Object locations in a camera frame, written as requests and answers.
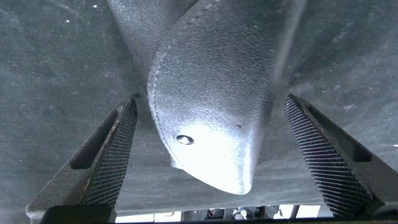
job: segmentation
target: screw hole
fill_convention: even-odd
[[[179,136],[177,136],[176,139],[181,144],[185,144],[185,145],[193,144],[193,139],[190,136],[179,135]]]

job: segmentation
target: small hole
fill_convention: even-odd
[[[185,136],[185,135],[177,136],[177,141],[181,144],[186,144],[186,145],[193,144],[193,139],[190,136]]]

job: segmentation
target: textured plastic surface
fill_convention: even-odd
[[[356,216],[371,201],[370,192],[308,118],[293,95],[287,98],[285,113],[325,203],[336,217]]]
[[[126,175],[132,139],[137,123],[137,108],[131,98],[115,121],[95,164],[91,167],[82,205],[116,205]]]
[[[285,27],[277,15],[287,6],[198,1],[171,28],[152,65],[149,104],[177,167],[225,192],[252,187],[272,104],[277,34]],[[181,144],[179,135],[194,143]],[[215,170],[223,175],[209,175]]]

